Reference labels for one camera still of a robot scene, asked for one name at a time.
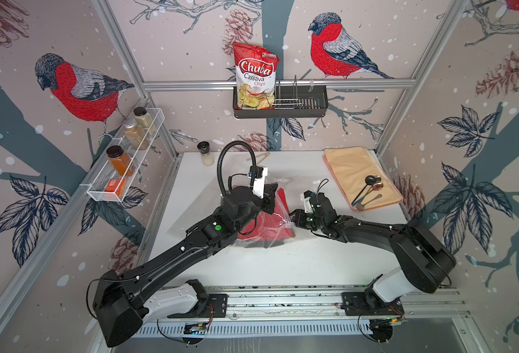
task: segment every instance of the tan placemat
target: tan placemat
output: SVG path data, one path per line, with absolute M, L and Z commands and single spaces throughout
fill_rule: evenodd
M 334 180 L 342 190 L 342 194 L 348 201 L 350 208 L 359 212 L 355 207 L 351 206 L 354 197 L 366 185 L 365 178 L 368 175 L 379 175 L 381 177 L 383 188 L 379 191 L 371 192 L 362 204 L 375 198 L 378 194 L 382 197 L 374 201 L 368 202 L 364 211 L 390 204 L 402 202 L 402 195 L 397 190 L 393 182 L 389 179 L 381 166 L 364 147 L 349 147 L 346 149 L 328 149 L 324 151 L 324 162 L 332 173 Z M 369 187 L 359 196 L 362 197 Z

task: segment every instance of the white table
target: white table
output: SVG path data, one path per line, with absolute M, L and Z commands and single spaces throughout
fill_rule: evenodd
M 215 160 L 218 152 L 213 153 Z M 268 167 L 270 176 L 298 177 L 285 187 L 289 210 L 303 208 L 300 195 L 306 190 L 315 191 L 318 182 L 328 178 L 321 192 L 330 199 L 339 215 L 352 215 L 370 222 L 389 224 L 406 223 L 399 205 L 382 207 L 366 212 L 352 211 L 323 161 L 323 151 L 271 152 L 259 165 Z M 228 189 L 228 175 L 248 173 L 251 166 L 247 152 L 229 152 L 223 163 L 224 185 Z M 219 206 L 220 189 L 216 180 L 216 163 L 204 166 L 198 152 L 185 153 L 181 161 L 169 202 L 151 251 L 155 258 L 185 237 L 179 223 L 188 228 L 210 215 Z M 235 177 L 240 185 L 245 177 Z M 185 214 L 189 206 L 200 210 Z M 176 230 L 170 229 L 176 223 Z M 291 286 L 291 285 L 355 285 L 369 284 L 382 273 L 399 264 L 391 252 L 365 244 L 340 243 L 330 239 L 315 238 L 305 229 L 295 228 L 296 241 L 282 246 L 242 248 L 229 246 L 218 254 L 190 267 L 168 286 L 178 286 L 188 279 L 199 279 L 205 286 Z

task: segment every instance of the dish rack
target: dish rack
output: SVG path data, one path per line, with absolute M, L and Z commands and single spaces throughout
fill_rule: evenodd
M 138 177 L 138 171 L 140 170 L 140 166 L 142 165 L 143 160 L 146 158 L 146 154 L 150 150 L 151 144 L 157 137 L 157 134 L 159 134 L 159 128 L 161 127 L 161 124 L 165 119 L 165 117 L 163 116 L 163 111 L 161 109 L 146 108 L 146 110 L 151 115 L 151 123 L 156 127 L 156 131 L 155 133 L 150 134 L 150 129 L 144 129 L 144 131 L 146 132 L 145 138 L 148 141 L 148 145 L 145 150 L 140 150 L 139 147 L 138 149 L 133 149 L 132 145 L 130 145 L 130 141 L 128 141 L 128 138 L 126 138 L 125 136 L 122 136 L 120 138 L 113 138 L 111 144 L 108 146 L 110 147 L 113 145 L 119 145 L 120 147 L 122 147 L 122 149 L 126 153 L 128 153 L 128 155 L 132 159 L 127 169 L 129 169 L 130 166 L 132 166 L 132 169 L 135 172 L 132 174 L 132 176 L 123 175 L 121 177 L 118 174 L 118 172 L 116 172 L 116 170 L 114 169 L 112 163 L 110 163 L 110 161 L 108 160 L 108 156 L 106 154 L 103 154 L 101 158 L 106 158 L 106 163 L 102 167 L 100 172 L 97 174 L 94 181 L 89 185 L 89 189 L 87 190 L 87 194 L 89 194 L 89 196 L 91 196 L 94 201 L 122 202 L 124 200 L 124 197 L 128 193 L 128 190 L 130 189 L 132 182 L 134 181 L 134 179 Z M 122 183 L 122 180 L 124 180 L 124 188 L 120 196 L 118 196 L 118 191 L 115 191 L 113 193 L 105 191 L 108 181 L 113 179 L 120 179 L 120 183 Z
M 326 86 L 297 85 L 297 76 L 291 86 L 275 85 L 275 102 L 269 109 L 239 109 L 237 87 L 233 97 L 234 116 L 238 119 L 272 119 L 286 117 L 324 117 L 328 109 Z

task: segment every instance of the bird head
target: bird head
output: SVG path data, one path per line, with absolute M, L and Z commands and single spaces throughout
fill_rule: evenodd
M 38 60 L 36 63 L 36 76 L 42 90 L 46 88 L 54 90 L 59 88 L 55 70 L 64 62 L 65 60 L 63 60 L 62 57 L 52 53 L 45 54 Z
M 334 23 L 341 24 L 342 19 L 334 12 L 325 12 L 312 20 L 312 23 L 309 26 L 309 31 L 312 31 L 314 34 L 319 36 L 320 32 L 322 32 L 327 25 Z

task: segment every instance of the white dot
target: white dot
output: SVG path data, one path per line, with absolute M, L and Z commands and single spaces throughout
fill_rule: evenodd
M 65 276 L 63 276 L 57 280 L 57 285 L 59 287 L 65 287 L 68 281 L 69 281 L 69 275 L 66 274 Z

